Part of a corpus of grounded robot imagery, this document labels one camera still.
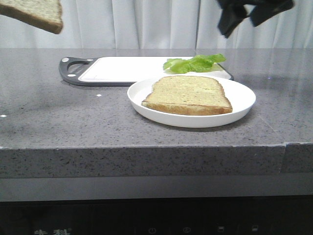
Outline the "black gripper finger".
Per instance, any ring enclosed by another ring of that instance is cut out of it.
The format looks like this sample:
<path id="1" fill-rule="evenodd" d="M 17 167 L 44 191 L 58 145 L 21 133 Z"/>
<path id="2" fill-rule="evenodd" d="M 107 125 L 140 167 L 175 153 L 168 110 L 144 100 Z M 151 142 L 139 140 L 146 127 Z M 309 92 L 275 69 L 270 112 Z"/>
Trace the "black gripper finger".
<path id="1" fill-rule="evenodd" d="M 255 5 L 250 12 L 249 18 L 252 25 L 257 27 L 275 15 L 290 10 L 293 7 L 293 0 L 264 0 Z"/>
<path id="2" fill-rule="evenodd" d="M 247 17 L 243 0 L 218 0 L 222 14 L 218 23 L 220 33 L 229 38 L 234 29 Z"/>

